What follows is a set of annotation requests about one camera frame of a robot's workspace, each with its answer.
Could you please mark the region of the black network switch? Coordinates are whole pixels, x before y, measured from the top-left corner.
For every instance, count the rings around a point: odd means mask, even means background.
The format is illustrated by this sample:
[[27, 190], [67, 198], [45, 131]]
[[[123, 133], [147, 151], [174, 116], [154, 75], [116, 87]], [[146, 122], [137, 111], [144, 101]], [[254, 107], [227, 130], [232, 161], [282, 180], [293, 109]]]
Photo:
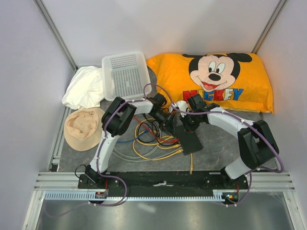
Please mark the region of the black network switch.
[[183, 155], [189, 155], [203, 149], [197, 135], [194, 132], [187, 132], [183, 125], [175, 128], [175, 137], [183, 149]]

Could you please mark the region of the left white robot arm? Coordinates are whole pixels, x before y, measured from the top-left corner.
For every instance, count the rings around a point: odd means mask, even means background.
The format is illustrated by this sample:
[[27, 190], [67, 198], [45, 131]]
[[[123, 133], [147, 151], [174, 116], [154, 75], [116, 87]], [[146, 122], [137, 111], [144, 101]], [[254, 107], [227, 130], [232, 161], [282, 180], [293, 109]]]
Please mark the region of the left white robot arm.
[[111, 153], [120, 136], [130, 126], [135, 115], [148, 114], [158, 124], [165, 128], [171, 135], [174, 134], [174, 119], [170, 113], [164, 112], [162, 107], [166, 105], [166, 98], [157, 93], [154, 97], [142, 99], [124, 100], [116, 97], [102, 121], [102, 136], [95, 155], [85, 169], [85, 176], [94, 188], [101, 188], [105, 184], [105, 176], [102, 174], [108, 169]]

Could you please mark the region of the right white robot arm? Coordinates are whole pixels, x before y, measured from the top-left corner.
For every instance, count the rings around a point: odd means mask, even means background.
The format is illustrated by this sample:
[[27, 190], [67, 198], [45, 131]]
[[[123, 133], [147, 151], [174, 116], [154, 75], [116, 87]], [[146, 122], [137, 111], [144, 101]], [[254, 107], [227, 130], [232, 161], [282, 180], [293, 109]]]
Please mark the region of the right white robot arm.
[[239, 157], [225, 166], [220, 176], [224, 188], [232, 188], [237, 178], [258, 168], [273, 158], [279, 158], [279, 149], [269, 125], [264, 120], [245, 120], [234, 115], [215, 103], [207, 104], [199, 94], [187, 101], [173, 104], [180, 112], [180, 119], [188, 132], [194, 132], [200, 123], [219, 127], [236, 137]]

